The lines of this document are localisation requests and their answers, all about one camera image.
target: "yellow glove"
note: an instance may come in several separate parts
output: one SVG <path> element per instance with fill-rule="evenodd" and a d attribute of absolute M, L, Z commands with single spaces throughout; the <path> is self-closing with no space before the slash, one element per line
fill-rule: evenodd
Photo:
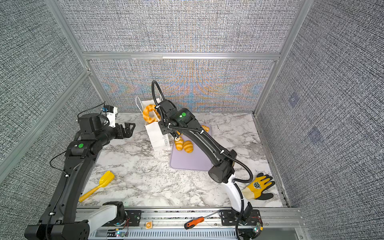
<path fill-rule="evenodd" d="M 268 174 L 264 175 L 262 172 L 259 173 L 255 180 L 242 190 L 243 196 L 246 199 L 258 200 L 268 200 L 273 198 L 272 193 L 263 193 L 265 190 L 275 185 L 275 182 L 271 181 L 272 179 L 273 177 Z"/>

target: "wire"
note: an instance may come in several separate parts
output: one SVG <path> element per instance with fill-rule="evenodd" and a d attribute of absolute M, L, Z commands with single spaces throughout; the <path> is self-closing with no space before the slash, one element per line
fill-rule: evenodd
<path fill-rule="evenodd" d="M 101 103 L 101 104 L 97 105 L 96 107 L 92 107 L 92 108 L 89 108 L 89 109 L 87 109 L 87 110 L 84 110 L 84 111 L 80 112 L 80 113 L 77 115 L 77 118 L 79 118 L 79 115 L 80 115 L 80 114 L 82 114 L 83 112 L 86 112 L 86 111 L 92 110 L 92 109 L 94 109 L 94 108 L 97 108 L 97 107 L 99 107 L 99 106 L 101 106 L 101 105 L 103 105 L 103 104 L 105 105 L 105 101 L 104 101 L 103 103 Z"/>
<path fill-rule="evenodd" d="M 106 111 L 106 109 L 105 109 L 105 101 L 103 102 L 103 110 L 102 110 L 102 111 L 105 112 L 105 117 L 108 118 L 108 117 L 107 117 L 107 111 Z"/>
<path fill-rule="evenodd" d="M 55 210 L 57 203 L 59 202 L 61 196 L 63 195 L 65 186 L 67 185 L 67 180 L 68 180 L 68 178 L 69 178 L 69 177 L 66 177 L 66 178 L 65 178 L 65 183 L 64 183 L 63 190 L 61 191 L 60 196 L 57 198 L 57 201 L 56 201 L 55 205 L 53 206 L 52 211 Z M 48 237 L 48 225 L 51 224 L 51 218 L 52 218 L 52 215 L 50 215 L 49 220 L 48 220 L 48 222 L 47 222 L 47 225 L 46 225 L 46 227 L 45 227 L 45 237 L 47 238 L 47 240 L 50 240 L 50 238 Z"/>
<path fill-rule="evenodd" d="M 152 81 L 152 98 L 153 98 L 153 101 L 155 102 L 156 106 L 159 106 L 159 103 L 157 102 L 156 95 L 155 95 L 155 85 L 157 86 L 157 89 L 158 89 L 158 91 L 160 92 L 160 95 L 161 95 L 161 97 L 163 98 L 163 100 L 164 100 L 165 98 L 164 98 L 163 92 L 161 91 L 161 89 L 160 89 L 160 87 L 159 87 L 159 84 L 158 84 L 155 80 L 153 80 L 153 81 Z M 163 122 L 165 122 L 165 118 L 164 118 L 163 110 L 162 110 L 161 108 L 156 108 L 156 109 L 159 110 L 158 112 L 160 113 L 161 120 L 162 120 Z"/>
<path fill-rule="evenodd" d="M 238 219 L 237 219 L 236 226 L 235 226 L 236 237 L 237 237 L 238 240 L 241 240 L 241 239 L 240 239 L 240 236 L 239 236 L 239 224 L 240 224 L 240 221 L 241 221 L 241 219 L 243 218 L 243 214 L 244 214 L 244 199 L 243 199 L 243 194 L 242 194 L 242 192 L 241 192 L 239 186 L 238 186 L 236 183 L 234 183 L 234 185 L 235 185 L 237 191 L 239 192 L 239 194 L 240 194 L 240 199 L 241 199 L 241 210 L 240 210 L 240 215 L 239 215 L 239 217 L 238 217 Z"/>
<path fill-rule="evenodd" d="M 77 164 L 73 169 L 76 169 L 80 164 L 82 164 L 83 162 Z"/>
<path fill-rule="evenodd" d="M 193 132 L 200 132 L 200 130 L 197 130 L 197 129 L 193 129 L 193 128 L 187 128 L 187 127 L 175 127 L 175 126 L 169 126 L 169 128 L 174 128 L 174 129 L 182 129 L 182 130 L 189 130 L 189 131 L 193 131 Z M 213 141 L 213 139 L 211 139 L 211 136 L 209 134 L 206 134 L 206 132 L 202 132 L 202 134 L 210 141 L 213 143 L 213 145 L 219 150 L 221 151 L 221 149 L 217 146 L 217 144 L 215 143 L 215 141 Z M 252 174 L 252 171 L 247 167 L 247 165 L 245 165 L 244 163 L 240 162 L 239 160 L 235 159 L 235 158 L 232 158 L 226 154 L 223 153 L 223 155 L 229 159 L 231 159 L 232 161 L 235 161 L 236 163 L 240 164 L 243 168 L 245 168 L 245 170 L 248 172 L 249 174 L 249 179 L 247 180 L 244 180 L 244 179 L 233 179 L 232 182 L 233 184 L 235 185 L 237 191 L 239 192 L 239 195 L 240 195 L 240 199 L 241 199 L 241 210 L 240 210 L 240 214 L 239 214 L 239 217 L 237 219 L 237 222 L 236 222 L 236 226 L 235 226 L 235 232 L 236 232 L 236 237 L 238 240 L 240 240 L 240 236 L 239 236 L 239 233 L 238 233 L 238 226 L 240 224 L 240 221 L 241 219 L 243 218 L 243 214 L 244 214 L 244 199 L 243 199 L 243 194 L 239 188 L 239 186 L 235 183 L 235 182 L 242 182 L 242 183 L 249 183 L 253 180 L 253 174 Z"/>
<path fill-rule="evenodd" d="M 50 165 L 52 168 L 54 168 L 54 169 L 56 169 L 56 170 L 59 170 L 59 171 L 63 172 L 65 175 L 68 175 L 68 173 L 66 173 L 64 170 L 61 170 L 61 169 L 59 169 L 59 168 L 57 168 L 57 167 L 52 166 L 52 160 L 54 160 L 54 159 L 57 158 L 58 156 L 62 155 L 62 154 L 65 153 L 66 151 L 67 151 L 67 150 L 65 150 L 64 152 L 62 152 L 62 153 L 60 153 L 59 155 L 56 155 L 54 158 L 52 158 L 52 159 L 49 161 L 49 165 Z"/>
<path fill-rule="evenodd" d="M 188 131 L 193 131 L 193 132 L 198 132 L 200 133 L 200 130 L 197 130 L 197 129 L 193 129 L 193 128 L 187 128 L 187 127 L 176 127 L 176 126 L 172 126 L 170 125 L 169 128 L 174 128 L 174 129 L 180 129 L 180 130 L 188 130 Z M 219 151 L 221 151 L 221 149 L 218 147 L 218 145 L 215 143 L 215 141 L 212 139 L 212 137 L 207 134 L 207 132 L 203 132 L 202 133 L 206 139 L 208 139 Z M 233 179 L 232 181 L 236 181 L 236 182 L 242 182 L 242 183 L 249 183 L 249 182 L 252 182 L 253 180 L 253 174 L 252 174 L 252 171 L 247 167 L 247 165 L 245 165 L 244 163 L 240 162 L 239 160 L 225 154 L 225 153 L 222 153 L 225 157 L 231 159 L 232 161 L 238 163 L 240 166 L 242 166 L 249 174 L 249 178 L 247 180 L 244 180 L 244 179 Z"/>

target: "purple cutting board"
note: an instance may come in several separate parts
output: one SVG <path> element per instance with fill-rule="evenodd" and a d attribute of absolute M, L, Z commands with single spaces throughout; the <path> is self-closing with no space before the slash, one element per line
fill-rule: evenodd
<path fill-rule="evenodd" d="M 208 134 L 212 136 L 212 127 L 209 127 Z M 182 135 L 185 141 L 191 141 L 193 143 L 193 152 L 187 153 L 186 151 L 178 151 L 175 143 L 173 143 L 172 153 L 170 155 L 169 166 L 173 169 L 184 170 L 196 170 L 196 171 L 208 171 L 213 166 L 207 155 L 191 140 L 189 137 Z"/>

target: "white marble surface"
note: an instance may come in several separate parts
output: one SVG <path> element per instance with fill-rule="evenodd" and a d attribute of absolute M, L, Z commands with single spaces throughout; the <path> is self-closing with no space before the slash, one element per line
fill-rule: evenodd
<path fill-rule="evenodd" d="M 251 147 L 261 148 L 251 114 L 199 113 L 200 124 L 212 126 L 213 137 L 222 146 L 234 149 L 237 159 L 246 164 L 255 176 L 258 172 L 271 175 L 265 155 L 254 154 Z M 122 201 L 128 206 L 156 207 L 229 207 L 230 201 L 221 185 L 208 172 L 176 170 L 169 167 L 171 150 L 154 152 L 144 127 L 141 113 L 120 113 L 118 123 L 134 122 L 133 137 L 115 139 L 104 146 L 84 192 L 98 185 L 108 170 L 115 179 L 100 188 L 80 205 L 102 205 L 108 201 Z M 236 177 L 247 179 L 248 173 L 235 164 Z M 239 184 L 243 189 L 246 184 Z M 251 200 L 254 207 L 282 207 L 276 186 L 268 190 L 275 196 L 266 201 Z"/>

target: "orange screwdriver handle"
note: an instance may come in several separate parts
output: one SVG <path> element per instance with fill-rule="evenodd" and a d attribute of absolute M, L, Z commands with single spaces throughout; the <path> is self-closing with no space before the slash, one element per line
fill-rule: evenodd
<path fill-rule="evenodd" d="M 199 218 L 196 218 L 196 219 L 192 219 L 191 221 L 189 221 L 186 224 L 184 224 L 184 228 L 185 229 L 193 228 L 194 226 L 196 226 L 197 224 L 199 224 L 201 222 L 204 222 L 204 217 L 199 217 Z"/>

